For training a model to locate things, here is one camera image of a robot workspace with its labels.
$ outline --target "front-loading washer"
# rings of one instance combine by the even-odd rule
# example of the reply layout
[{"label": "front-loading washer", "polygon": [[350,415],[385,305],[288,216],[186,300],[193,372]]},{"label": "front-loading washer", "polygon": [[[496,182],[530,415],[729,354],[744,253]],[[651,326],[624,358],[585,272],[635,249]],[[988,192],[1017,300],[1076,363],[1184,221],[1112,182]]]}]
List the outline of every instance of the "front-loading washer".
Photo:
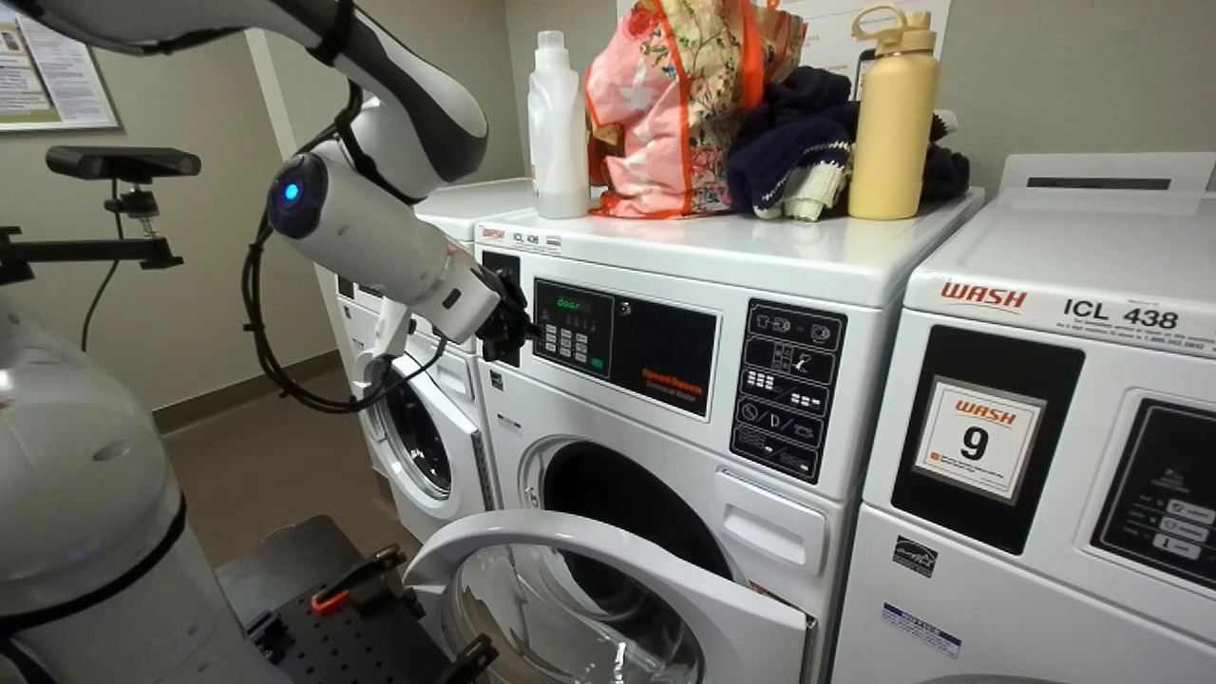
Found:
[{"label": "front-loading washer", "polygon": [[[496,178],[440,185],[415,212],[472,249],[480,216],[526,200],[523,178]],[[331,321],[344,344],[352,391],[393,382],[390,394],[359,410],[359,429],[400,525],[426,538],[440,525],[492,504],[472,340],[440,340],[426,320],[357,281],[321,268],[317,281],[333,300]]]},{"label": "front-loading washer", "polygon": [[909,281],[841,684],[1216,680],[1216,154],[1009,154]]},{"label": "front-loading washer", "polygon": [[901,287],[971,210],[480,221],[480,261],[519,286],[540,333],[480,358],[510,511],[472,518],[447,538],[462,549],[428,542],[423,566],[523,538],[447,591],[473,597],[466,624],[501,619],[537,680],[595,680],[604,649],[677,680],[819,680]]}]

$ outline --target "black cable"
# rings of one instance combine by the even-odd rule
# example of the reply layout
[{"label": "black cable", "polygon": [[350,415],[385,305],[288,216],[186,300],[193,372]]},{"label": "black cable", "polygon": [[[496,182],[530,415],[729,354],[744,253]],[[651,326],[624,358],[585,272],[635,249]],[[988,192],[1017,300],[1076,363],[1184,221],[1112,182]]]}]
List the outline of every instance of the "black cable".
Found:
[{"label": "black cable", "polygon": [[[117,231],[117,238],[125,238],[120,210],[117,210],[117,178],[111,178],[111,212],[115,212],[115,231]],[[88,305],[82,321],[81,321],[81,350],[88,350],[91,316],[100,310],[100,305],[103,305],[103,296],[107,296],[107,287],[111,287],[111,281],[115,281],[117,266],[120,266],[120,257],[115,257],[115,261],[111,261],[111,268],[107,268],[107,276],[103,276],[100,293],[91,293],[91,305]]]},{"label": "black cable", "polygon": [[264,249],[264,238],[273,231],[257,229],[257,238],[252,244],[247,257],[243,257],[243,272],[238,272],[238,300],[243,300],[243,310],[247,310],[247,333],[253,333],[253,354],[257,354],[257,369],[271,382],[282,386],[282,394],[295,399],[298,407],[307,410],[317,410],[317,415],[357,415],[378,399],[387,399],[390,391],[405,386],[415,376],[423,376],[428,363],[438,363],[447,350],[447,338],[440,338],[440,344],[434,350],[434,358],[426,363],[419,363],[410,376],[393,376],[390,382],[378,382],[378,386],[367,386],[366,394],[350,394],[350,399],[331,399],[331,394],[314,394],[307,391],[302,382],[295,382],[273,344],[271,344],[271,333],[264,333],[264,320],[260,320],[260,249]]}]

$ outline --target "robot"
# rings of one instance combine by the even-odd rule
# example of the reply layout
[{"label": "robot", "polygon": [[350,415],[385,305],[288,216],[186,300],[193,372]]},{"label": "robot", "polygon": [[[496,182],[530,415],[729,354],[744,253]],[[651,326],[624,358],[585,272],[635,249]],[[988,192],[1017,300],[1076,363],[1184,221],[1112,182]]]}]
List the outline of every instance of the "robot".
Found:
[{"label": "robot", "polygon": [[[2,3],[117,53],[176,53],[252,26],[298,43],[366,98],[282,168],[264,229],[453,340],[480,333],[492,354],[526,338],[519,293],[410,212],[480,168],[480,102],[352,0]],[[148,410],[0,305],[0,680],[10,668],[62,684],[282,680],[222,603]]]}]

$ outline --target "round door window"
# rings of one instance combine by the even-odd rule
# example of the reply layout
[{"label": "round door window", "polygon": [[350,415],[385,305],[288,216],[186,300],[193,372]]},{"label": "round door window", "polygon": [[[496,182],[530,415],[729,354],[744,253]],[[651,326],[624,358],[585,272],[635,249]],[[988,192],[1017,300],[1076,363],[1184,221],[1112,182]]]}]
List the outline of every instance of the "round door window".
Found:
[{"label": "round door window", "polygon": [[387,399],[377,407],[378,421],[387,421],[387,444],[401,470],[438,502],[453,495],[453,459],[440,429],[434,426],[426,404],[410,382],[400,382],[390,363],[377,369],[377,386],[393,382]]},{"label": "round door window", "polygon": [[[729,576],[724,556],[687,502],[635,459],[599,444],[558,448],[540,482],[543,509],[594,518],[625,528],[690,566]],[[629,616],[647,603],[639,584],[606,566],[566,558],[571,576],[595,606]]]},{"label": "round door window", "polygon": [[704,680],[704,649],[682,619],[651,587],[629,584],[639,611],[587,616],[585,597],[563,591],[573,580],[526,580],[537,562],[594,566],[594,558],[551,547],[481,547],[472,556],[440,606],[440,637],[462,649],[487,635],[496,649],[488,680],[501,684],[682,684]]}]

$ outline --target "red brand logo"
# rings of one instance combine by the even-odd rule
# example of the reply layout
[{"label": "red brand logo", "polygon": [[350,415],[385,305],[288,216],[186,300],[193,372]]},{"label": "red brand logo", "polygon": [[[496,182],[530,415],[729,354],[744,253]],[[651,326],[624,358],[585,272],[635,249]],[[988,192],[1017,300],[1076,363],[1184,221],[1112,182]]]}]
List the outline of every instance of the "red brand logo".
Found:
[{"label": "red brand logo", "polygon": [[988,286],[947,281],[941,286],[941,300],[982,305],[982,306],[1022,306],[1027,293],[1022,287],[988,287]]}]

